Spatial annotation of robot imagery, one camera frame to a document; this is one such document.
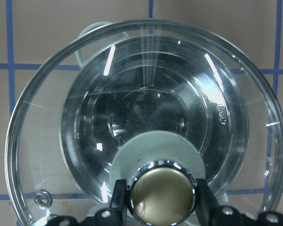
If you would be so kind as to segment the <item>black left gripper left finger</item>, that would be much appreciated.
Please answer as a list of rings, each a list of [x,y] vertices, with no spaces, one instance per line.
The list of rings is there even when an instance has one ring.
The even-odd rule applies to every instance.
[[[115,182],[109,207],[100,209],[94,215],[96,226],[125,226],[127,218],[126,180]]]

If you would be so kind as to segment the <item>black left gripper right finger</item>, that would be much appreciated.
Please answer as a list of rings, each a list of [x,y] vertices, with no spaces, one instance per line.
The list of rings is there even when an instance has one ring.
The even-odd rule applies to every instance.
[[[201,226],[241,226],[240,212],[232,205],[220,204],[204,179],[196,179],[196,216]]]

